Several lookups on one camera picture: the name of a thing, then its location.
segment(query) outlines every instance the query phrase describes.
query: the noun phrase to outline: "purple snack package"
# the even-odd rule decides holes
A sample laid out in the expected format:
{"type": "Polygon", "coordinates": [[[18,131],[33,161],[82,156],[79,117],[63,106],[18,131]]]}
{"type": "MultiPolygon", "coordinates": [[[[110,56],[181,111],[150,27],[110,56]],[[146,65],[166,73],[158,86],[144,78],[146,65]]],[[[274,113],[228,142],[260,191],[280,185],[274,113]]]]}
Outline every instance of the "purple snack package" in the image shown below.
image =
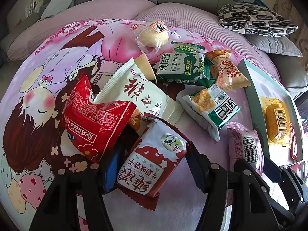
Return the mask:
{"type": "Polygon", "coordinates": [[[262,175],[264,156],[256,130],[250,130],[238,122],[227,123],[229,139],[230,170],[234,164],[244,158],[259,175],[262,175]]]}

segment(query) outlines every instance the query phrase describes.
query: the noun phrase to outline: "pink bow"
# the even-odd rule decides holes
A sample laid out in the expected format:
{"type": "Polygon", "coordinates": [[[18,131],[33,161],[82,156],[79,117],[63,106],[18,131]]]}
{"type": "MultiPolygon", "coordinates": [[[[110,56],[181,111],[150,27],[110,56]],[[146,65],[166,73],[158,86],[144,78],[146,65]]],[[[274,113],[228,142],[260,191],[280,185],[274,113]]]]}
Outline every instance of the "pink bow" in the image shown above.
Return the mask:
{"type": "Polygon", "coordinates": [[[48,82],[51,82],[51,80],[52,80],[52,75],[50,75],[50,76],[45,76],[45,75],[43,75],[43,77],[41,78],[41,81],[44,81],[44,80],[46,80],[46,81],[48,81],[48,82]]]}

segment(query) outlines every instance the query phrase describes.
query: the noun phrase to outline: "pink blush cheek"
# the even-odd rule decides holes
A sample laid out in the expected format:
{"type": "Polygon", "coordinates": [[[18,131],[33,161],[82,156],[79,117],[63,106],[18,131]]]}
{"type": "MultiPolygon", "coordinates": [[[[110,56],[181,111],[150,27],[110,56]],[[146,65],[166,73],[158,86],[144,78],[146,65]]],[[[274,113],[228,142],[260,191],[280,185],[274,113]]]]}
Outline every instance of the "pink blush cheek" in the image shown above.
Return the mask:
{"type": "Polygon", "coordinates": [[[47,96],[43,102],[43,108],[45,110],[53,110],[54,107],[55,107],[55,100],[53,95],[47,96]]]}
{"type": "Polygon", "coordinates": [[[25,95],[25,103],[28,104],[34,97],[34,91],[29,91],[26,95],[25,95]]]}

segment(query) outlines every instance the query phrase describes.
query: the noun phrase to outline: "black and white patterned pillow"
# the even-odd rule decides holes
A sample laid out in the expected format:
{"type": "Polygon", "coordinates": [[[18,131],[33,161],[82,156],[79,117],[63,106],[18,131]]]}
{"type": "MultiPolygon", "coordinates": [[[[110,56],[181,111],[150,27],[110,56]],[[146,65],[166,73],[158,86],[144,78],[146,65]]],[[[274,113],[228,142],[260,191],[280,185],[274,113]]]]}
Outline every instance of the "black and white patterned pillow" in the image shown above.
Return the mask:
{"type": "Polygon", "coordinates": [[[219,11],[219,24],[241,34],[280,37],[293,33],[297,26],[272,10],[252,3],[231,3],[219,11]]]}

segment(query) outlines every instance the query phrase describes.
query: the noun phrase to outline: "cartoon tablecloth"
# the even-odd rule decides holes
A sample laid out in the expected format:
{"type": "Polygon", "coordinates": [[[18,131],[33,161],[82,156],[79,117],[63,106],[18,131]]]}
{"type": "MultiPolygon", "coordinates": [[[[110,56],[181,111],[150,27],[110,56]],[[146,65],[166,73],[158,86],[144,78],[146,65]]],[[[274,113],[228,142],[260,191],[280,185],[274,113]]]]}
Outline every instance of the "cartoon tablecloth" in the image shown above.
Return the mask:
{"type": "MultiPolygon", "coordinates": [[[[87,74],[97,94],[122,64],[141,55],[130,30],[130,25],[138,23],[111,19],[71,23],[45,40],[14,76],[0,104],[0,200],[20,230],[29,229],[59,169],[76,173],[90,166],[59,124],[64,104],[81,73],[87,74]]],[[[198,43],[207,51],[231,50],[197,33],[170,29],[181,36],[179,41],[198,43]]],[[[169,42],[157,54],[154,52],[151,64],[159,61],[162,53],[171,53],[172,48],[169,42]]],[[[243,56],[234,50],[232,53],[231,60],[237,65],[243,56]]],[[[184,89],[181,84],[161,83],[159,87],[174,99],[184,89]]],[[[233,120],[252,128],[244,90],[228,94],[241,107],[233,120]]],[[[177,127],[212,162],[229,168],[224,128],[216,143],[186,113],[177,127]]],[[[105,195],[114,230],[195,230],[206,195],[195,186],[185,159],[160,193],[154,212],[139,206],[118,189],[105,195]]],[[[77,202],[81,230],[88,230],[81,196],[77,196],[77,202]]]]}

